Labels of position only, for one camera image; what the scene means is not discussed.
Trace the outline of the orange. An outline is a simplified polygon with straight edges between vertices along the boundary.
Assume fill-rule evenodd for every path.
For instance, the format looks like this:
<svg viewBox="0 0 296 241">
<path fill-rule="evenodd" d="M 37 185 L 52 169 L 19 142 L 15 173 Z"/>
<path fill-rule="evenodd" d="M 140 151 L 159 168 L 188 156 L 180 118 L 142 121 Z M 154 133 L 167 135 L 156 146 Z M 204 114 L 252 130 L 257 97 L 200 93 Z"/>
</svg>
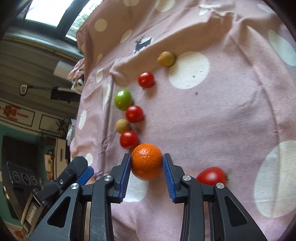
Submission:
<svg viewBox="0 0 296 241">
<path fill-rule="evenodd" d="M 150 143 L 138 145 L 131 154 L 132 173 L 140 180 L 150 181 L 158 177 L 163 168 L 161 150 Z"/>
</svg>

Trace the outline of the green apple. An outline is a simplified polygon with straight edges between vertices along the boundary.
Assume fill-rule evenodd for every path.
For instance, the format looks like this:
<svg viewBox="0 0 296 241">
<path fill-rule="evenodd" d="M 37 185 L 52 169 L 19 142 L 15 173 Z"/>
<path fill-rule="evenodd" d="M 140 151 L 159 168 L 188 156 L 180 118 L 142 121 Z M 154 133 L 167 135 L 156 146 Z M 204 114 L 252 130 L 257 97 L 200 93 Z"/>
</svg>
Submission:
<svg viewBox="0 0 296 241">
<path fill-rule="evenodd" d="M 127 89 L 121 89 L 115 94 L 114 104 L 119 110 L 125 111 L 132 102 L 132 95 Z"/>
</svg>

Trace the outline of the stemmed cherry tomato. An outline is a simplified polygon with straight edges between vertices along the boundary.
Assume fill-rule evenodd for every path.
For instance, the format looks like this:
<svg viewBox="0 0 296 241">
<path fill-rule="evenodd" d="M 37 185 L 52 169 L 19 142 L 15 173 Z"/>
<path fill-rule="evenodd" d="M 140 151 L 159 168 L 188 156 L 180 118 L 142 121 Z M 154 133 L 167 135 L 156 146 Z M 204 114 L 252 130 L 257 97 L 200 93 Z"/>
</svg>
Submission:
<svg viewBox="0 0 296 241">
<path fill-rule="evenodd" d="M 150 72 L 142 73 L 137 80 L 142 88 L 151 88 L 154 85 L 154 76 Z"/>
</svg>

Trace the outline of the left tan longan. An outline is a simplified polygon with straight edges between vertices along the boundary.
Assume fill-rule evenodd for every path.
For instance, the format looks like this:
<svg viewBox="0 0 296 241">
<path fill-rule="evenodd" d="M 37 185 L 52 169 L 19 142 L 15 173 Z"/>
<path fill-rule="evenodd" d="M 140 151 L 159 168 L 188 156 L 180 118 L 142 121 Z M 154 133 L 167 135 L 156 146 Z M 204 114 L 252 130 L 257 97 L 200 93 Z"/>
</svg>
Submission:
<svg viewBox="0 0 296 241">
<path fill-rule="evenodd" d="M 115 129 L 119 134 L 122 134 L 126 131 L 131 130 L 131 125 L 128 120 L 122 118 L 116 122 Z"/>
</svg>

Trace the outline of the tan longan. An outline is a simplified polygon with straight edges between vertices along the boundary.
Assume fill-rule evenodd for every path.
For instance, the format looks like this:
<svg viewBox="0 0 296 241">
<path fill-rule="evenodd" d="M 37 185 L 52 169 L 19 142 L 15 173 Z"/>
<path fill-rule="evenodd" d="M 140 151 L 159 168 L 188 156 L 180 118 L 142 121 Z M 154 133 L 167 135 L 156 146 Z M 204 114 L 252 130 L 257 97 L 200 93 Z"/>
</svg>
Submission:
<svg viewBox="0 0 296 241">
<path fill-rule="evenodd" d="M 115 129 L 119 134 L 122 134 L 126 131 L 131 130 L 131 125 L 128 120 L 122 118 L 116 122 Z"/>
<path fill-rule="evenodd" d="M 164 67 L 170 67 L 175 63 L 175 55 L 169 51 L 161 53 L 158 57 L 158 63 Z"/>
</svg>

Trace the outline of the pink clothes pile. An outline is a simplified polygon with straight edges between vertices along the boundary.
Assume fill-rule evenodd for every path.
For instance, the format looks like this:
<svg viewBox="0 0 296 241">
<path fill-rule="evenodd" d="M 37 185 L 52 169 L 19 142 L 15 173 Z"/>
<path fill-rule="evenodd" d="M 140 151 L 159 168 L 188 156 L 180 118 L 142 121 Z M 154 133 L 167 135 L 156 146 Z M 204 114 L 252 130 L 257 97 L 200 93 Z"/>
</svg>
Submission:
<svg viewBox="0 0 296 241">
<path fill-rule="evenodd" d="M 85 59 L 80 59 L 74 68 L 70 71 L 67 79 L 72 83 L 71 89 L 77 93 L 82 93 L 84 88 L 84 69 Z"/>
</svg>

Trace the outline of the pink polka dot cloth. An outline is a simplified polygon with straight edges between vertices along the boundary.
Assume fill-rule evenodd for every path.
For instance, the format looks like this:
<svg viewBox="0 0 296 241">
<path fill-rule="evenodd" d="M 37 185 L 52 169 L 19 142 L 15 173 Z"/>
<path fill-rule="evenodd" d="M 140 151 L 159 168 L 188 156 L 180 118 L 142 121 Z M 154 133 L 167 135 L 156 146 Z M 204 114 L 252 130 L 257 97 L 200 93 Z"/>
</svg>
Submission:
<svg viewBox="0 0 296 241">
<path fill-rule="evenodd" d="M 193 177 L 217 166 L 268 240 L 295 216 L 295 41 L 263 1 L 103 1 L 77 33 L 85 85 L 70 145 L 94 178 L 125 149 L 114 104 L 128 89 L 156 145 Z M 158 57 L 175 55 L 170 67 Z M 150 72 L 151 88 L 138 77 Z"/>
</svg>

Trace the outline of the right tan longan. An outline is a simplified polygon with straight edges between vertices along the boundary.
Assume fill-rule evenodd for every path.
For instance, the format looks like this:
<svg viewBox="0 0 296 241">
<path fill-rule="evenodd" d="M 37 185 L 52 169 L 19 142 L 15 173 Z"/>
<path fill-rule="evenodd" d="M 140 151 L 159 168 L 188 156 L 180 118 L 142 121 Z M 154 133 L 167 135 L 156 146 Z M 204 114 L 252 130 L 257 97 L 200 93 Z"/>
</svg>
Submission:
<svg viewBox="0 0 296 241">
<path fill-rule="evenodd" d="M 158 57 L 158 63 L 164 67 L 170 67 L 175 63 L 175 55 L 169 51 L 161 53 Z"/>
</svg>

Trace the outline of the dark framed window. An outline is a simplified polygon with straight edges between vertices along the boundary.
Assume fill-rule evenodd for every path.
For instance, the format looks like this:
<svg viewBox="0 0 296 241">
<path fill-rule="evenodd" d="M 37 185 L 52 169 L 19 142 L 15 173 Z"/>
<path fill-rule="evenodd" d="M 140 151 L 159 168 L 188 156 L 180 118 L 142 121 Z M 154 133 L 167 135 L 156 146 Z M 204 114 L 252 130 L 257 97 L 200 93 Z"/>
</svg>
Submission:
<svg viewBox="0 0 296 241">
<path fill-rule="evenodd" d="M 75 46 L 77 32 L 103 0 L 32 1 L 16 17 L 13 26 Z"/>
</svg>

